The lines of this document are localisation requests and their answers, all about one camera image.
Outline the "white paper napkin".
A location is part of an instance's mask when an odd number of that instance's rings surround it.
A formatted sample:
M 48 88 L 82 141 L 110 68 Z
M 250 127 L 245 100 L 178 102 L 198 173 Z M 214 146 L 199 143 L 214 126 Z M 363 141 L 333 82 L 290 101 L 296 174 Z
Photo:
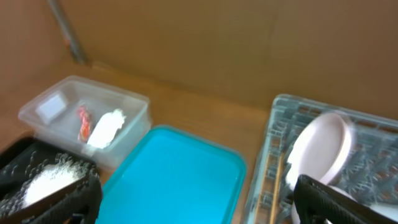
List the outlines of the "white paper napkin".
M 102 115 L 94 130 L 90 133 L 83 152 L 92 156 L 96 151 L 108 147 L 116 133 L 122 128 L 125 120 L 126 116 L 121 109 L 115 109 Z

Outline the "red sauce packet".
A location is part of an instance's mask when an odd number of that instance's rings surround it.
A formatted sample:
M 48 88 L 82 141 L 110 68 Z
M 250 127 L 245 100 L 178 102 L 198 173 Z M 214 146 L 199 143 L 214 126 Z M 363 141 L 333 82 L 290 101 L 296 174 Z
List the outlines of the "red sauce packet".
M 91 113 L 85 105 L 81 105 L 78 108 L 78 115 L 81 121 L 80 130 L 78 133 L 78 139 L 81 142 L 87 142 L 92 132 Z

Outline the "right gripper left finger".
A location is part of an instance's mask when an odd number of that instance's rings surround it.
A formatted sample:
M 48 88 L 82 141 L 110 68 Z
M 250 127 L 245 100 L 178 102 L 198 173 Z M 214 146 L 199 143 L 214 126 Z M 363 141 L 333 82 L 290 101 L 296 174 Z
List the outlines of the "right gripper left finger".
M 94 223 L 103 190 L 96 169 L 22 210 L 19 223 Z

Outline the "grey bowl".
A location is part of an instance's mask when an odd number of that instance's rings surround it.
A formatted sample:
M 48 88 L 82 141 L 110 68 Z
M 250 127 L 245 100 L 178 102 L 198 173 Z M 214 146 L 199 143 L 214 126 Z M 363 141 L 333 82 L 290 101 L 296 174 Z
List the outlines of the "grey bowl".
M 329 187 L 350 198 L 351 200 L 356 201 L 349 193 L 345 192 L 344 190 L 341 190 L 338 187 L 332 185 L 329 185 Z M 390 205 L 386 203 L 373 203 L 369 206 L 369 208 L 372 211 L 397 222 L 397 205 Z

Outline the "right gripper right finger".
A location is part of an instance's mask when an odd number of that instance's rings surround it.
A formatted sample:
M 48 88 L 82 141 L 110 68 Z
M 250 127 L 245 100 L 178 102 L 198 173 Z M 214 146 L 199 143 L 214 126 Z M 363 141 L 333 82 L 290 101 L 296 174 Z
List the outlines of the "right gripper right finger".
M 397 224 L 331 189 L 319 181 L 300 175 L 294 188 L 294 205 L 301 224 Z

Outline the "pile of rice grains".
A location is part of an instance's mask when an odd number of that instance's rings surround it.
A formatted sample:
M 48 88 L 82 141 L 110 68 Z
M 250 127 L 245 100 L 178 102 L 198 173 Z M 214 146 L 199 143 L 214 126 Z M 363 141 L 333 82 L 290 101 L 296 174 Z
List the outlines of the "pile of rice grains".
M 54 194 L 82 179 L 92 168 L 92 163 L 66 153 L 56 154 L 53 162 L 44 159 L 37 167 L 27 168 L 28 179 L 15 193 L 1 200 L 1 216 L 15 213 Z

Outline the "large white round plate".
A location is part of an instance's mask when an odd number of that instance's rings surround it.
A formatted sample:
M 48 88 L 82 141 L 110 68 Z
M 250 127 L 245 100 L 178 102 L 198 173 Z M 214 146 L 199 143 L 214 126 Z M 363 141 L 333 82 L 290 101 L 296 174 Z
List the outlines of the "large white round plate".
M 287 163 L 285 183 L 293 190 L 302 174 L 324 185 L 332 183 L 351 157 L 356 142 L 354 124 L 342 111 L 316 117 L 296 139 Z

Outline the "wooden chopstick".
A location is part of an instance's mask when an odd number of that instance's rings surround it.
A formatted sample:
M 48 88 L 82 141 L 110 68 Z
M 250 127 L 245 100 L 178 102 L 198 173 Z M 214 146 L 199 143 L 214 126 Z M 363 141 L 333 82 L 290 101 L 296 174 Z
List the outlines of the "wooden chopstick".
M 264 169 L 263 169 L 263 173 L 262 173 L 262 178 L 261 178 L 261 185 L 260 185 L 260 188 L 259 188 L 259 195 L 258 195 L 258 198 L 257 198 L 257 202 L 256 202 L 256 209 L 255 209 L 255 212 L 254 212 L 254 224 L 256 224 L 257 223 L 257 214 L 258 214 L 258 211 L 259 211 L 259 208 L 261 207 L 260 206 L 260 203 L 261 203 L 261 194 L 262 194 L 262 190 L 263 190 L 263 187 L 264 187 L 264 180 L 265 180 L 265 178 L 266 178 L 266 172 L 267 172 L 267 168 L 268 168 L 268 163 L 269 163 L 269 156 L 267 156 L 267 158 L 266 158 L 266 163 L 265 163 L 265 166 L 264 166 Z
M 277 164 L 277 172 L 276 172 L 276 175 L 275 175 L 275 185 L 274 185 L 272 207 L 271 207 L 271 212 L 270 212 L 270 217 L 269 217 L 269 224 L 274 224 L 275 220 L 276 220 L 276 216 L 277 216 L 279 185 L 280 185 L 280 178 L 282 177 L 284 156 L 285 156 L 285 153 L 282 152 L 280 157 L 279 157 L 278 164 Z

